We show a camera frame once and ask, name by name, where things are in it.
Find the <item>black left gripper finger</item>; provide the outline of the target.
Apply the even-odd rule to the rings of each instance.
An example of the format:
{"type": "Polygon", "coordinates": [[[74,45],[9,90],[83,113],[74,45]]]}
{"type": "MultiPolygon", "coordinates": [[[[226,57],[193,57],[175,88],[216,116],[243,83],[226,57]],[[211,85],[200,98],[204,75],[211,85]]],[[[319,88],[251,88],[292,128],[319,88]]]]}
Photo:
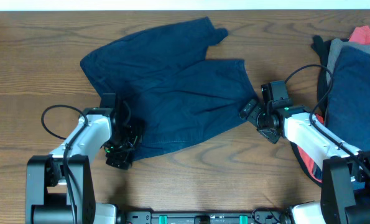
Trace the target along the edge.
{"type": "Polygon", "coordinates": [[[145,122],[140,119],[134,119],[130,122],[131,144],[138,146],[142,142],[142,137],[145,130],[145,122]]]}
{"type": "Polygon", "coordinates": [[[128,170],[132,166],[132,154],[130,152],[107,153],[106,164],[122,170],[128,170]]]}

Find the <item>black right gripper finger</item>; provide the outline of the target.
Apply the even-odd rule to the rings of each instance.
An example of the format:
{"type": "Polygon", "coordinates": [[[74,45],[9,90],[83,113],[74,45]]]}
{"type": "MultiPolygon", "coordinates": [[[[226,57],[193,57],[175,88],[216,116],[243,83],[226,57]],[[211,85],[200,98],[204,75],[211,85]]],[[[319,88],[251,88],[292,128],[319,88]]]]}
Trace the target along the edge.
{"type": "Polygon", "coordinates": [[[264,128],[264,129],[258,129],[257,131],[272,144],[276,144],[278,140],[280,139],[280,135],[274,129],[264,128]]]}
{"type": "Polygon", "coordinates": [[[258,117],[258,101],[255,99],[251,99],[239,112],[239,117],[241,119],[255,121],[258,117]]]}

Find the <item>navy blue shorts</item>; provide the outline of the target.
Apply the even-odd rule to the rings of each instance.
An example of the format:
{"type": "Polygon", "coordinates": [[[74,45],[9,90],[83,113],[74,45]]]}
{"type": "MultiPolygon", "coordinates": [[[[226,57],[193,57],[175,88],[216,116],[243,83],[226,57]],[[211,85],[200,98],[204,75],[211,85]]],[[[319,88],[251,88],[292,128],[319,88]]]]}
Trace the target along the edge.
{"type": "Polygon", "coordinates": [[[145,123],[134,160],[194,146],[243,123],[256,97],[242,59],[207,59],[228,31],[207,17],[127,35],[85,56],[96,92],[115,93],[145,123]]]}

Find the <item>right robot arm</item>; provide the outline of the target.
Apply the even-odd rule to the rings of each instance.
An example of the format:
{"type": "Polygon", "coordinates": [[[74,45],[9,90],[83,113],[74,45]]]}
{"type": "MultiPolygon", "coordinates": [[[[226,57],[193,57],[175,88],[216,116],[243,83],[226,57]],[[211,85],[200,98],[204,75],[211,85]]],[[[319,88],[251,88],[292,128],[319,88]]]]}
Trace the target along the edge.
{"type": "Polygon", "coordinates": [[[284,138],[301,147],[322,171],[320,201],[290,207],[281,223],[370,223],[370,151],[340,139],[304,106],[272,104],[252,99],[239,116],[271,143],[284,138]]]}

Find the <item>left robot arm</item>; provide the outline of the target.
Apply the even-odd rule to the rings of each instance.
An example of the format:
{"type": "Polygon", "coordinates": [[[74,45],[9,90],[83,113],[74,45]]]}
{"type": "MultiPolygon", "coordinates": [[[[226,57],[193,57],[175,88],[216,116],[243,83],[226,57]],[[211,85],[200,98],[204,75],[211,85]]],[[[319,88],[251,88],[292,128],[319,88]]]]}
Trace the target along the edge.
{"type": "Polygon", "coordinates": [[[81,111],[77,126],[59,147],[29,159],[25,222],[125,223],[116,205],[96,202],[91,163],[104,150],[107,165],[128,170],[143,130],[144,123],[114,93],[103,95],[98,107],[81,111]]]}

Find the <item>pile of folded clothes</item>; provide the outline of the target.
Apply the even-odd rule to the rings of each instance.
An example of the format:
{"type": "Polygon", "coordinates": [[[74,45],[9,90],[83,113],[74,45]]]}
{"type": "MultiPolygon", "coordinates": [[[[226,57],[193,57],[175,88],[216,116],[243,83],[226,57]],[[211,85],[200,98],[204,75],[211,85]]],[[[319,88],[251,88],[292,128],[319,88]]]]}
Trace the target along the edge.
{"type": "Polygon", "coordinates": [[[328,94],[318,120],[342,140],[370,151],[370,27],[354,29],[347,39],[313,37],[311,48],[323,68],[317,98],[328,94]]]}

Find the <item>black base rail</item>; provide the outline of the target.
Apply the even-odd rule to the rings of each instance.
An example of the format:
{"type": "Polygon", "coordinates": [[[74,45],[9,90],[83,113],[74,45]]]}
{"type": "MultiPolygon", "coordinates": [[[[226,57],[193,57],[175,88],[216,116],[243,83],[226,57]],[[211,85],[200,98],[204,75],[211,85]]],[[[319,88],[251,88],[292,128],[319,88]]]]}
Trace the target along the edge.
{"type": "Polygon", "coordinates": [[[115,224],[294,224],[288,210],[257,208],[252,211],[120,210],[115,224]]]}

